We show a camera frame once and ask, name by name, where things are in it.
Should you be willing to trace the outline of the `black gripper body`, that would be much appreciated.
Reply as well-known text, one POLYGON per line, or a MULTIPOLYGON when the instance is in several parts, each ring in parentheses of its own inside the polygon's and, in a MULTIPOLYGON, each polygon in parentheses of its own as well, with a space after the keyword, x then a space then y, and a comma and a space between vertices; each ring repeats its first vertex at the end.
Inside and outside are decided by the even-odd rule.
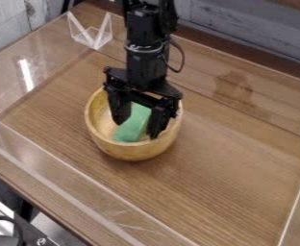
POLYGON ((126 67, 108 66, 104 69, 106 91, 128 92, 131 103, 137 102, 150 109, 167 107, 171 118, 175 118, 183 94, 167 81, 170 45, 157 48, 127 46, 126 51, 126 67))

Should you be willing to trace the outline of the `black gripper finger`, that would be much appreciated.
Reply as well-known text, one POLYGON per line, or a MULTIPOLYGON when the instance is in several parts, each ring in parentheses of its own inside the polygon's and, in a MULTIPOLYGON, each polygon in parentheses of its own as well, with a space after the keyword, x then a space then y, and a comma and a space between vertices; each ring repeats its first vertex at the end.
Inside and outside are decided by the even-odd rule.
POLYGON ((112 118, 118 125, 122 125, 131 116, 130 93, 123 91, 108 92, 112 118))
POLYGON ((151 110, 149 134, 151 139, 157 139, 159 134, 166 130, 171 119, 171 111, 165 106, 157 106, 151 110))

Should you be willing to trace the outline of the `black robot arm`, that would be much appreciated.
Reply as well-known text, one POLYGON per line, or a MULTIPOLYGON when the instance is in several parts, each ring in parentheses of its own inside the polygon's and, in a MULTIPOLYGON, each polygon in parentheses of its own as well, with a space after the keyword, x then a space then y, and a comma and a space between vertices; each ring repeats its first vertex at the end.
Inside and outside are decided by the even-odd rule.
POLYGON ((178 117, 183 94, 167 81, 169 70, 181 72, 170 65, 170 47, 182 46, 171 38, 177 31, 178 12, 175 0, 122 0, 127 38, 127 66, 107 67, 104 89, 114 121, 122 125, 131 116, 131 104, 150 108, 147 134, 159 137, 170 119, 178 117))

